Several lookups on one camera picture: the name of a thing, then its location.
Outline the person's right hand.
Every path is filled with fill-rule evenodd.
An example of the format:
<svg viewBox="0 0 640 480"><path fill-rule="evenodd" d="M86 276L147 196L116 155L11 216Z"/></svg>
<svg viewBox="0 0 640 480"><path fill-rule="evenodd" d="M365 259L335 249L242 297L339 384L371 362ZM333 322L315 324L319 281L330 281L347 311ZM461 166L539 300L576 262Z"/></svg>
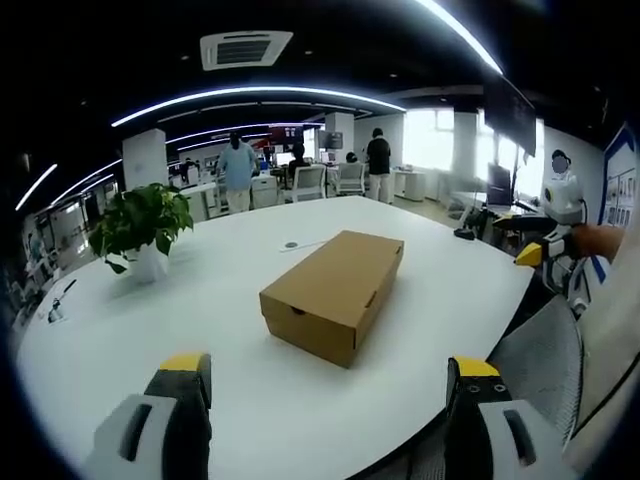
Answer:
<svg viewBox="0 0 640 480"><path fill-rule="evenodd" d="M612 264L622 244L625 230L607 225L577 225L571 230L573 258L601 256Z"/></svg>

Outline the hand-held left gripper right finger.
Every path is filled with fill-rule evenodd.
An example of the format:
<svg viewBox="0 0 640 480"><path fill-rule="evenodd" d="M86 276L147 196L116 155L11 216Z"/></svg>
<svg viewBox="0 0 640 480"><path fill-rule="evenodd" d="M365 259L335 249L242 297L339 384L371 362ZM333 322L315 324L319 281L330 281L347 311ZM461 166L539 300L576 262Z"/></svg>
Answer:
<svg viewBox="0 0 640 480"><path fill-rule="evenodd" d="M448 359L447 479L574 479L558 432L489 363Z"/></svg>

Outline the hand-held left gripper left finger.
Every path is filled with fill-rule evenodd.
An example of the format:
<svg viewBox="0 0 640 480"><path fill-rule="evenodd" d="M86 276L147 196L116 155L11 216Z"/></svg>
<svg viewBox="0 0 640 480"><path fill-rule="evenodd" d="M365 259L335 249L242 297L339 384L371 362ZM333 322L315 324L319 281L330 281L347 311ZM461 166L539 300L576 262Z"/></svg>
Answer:
<svg viewBox="0 0 640 480"><path fill-rule="evenodd" d="M212 359L164 361L145 391L123 400L97 427L86 479L207 479L212 440Z"/></svg>

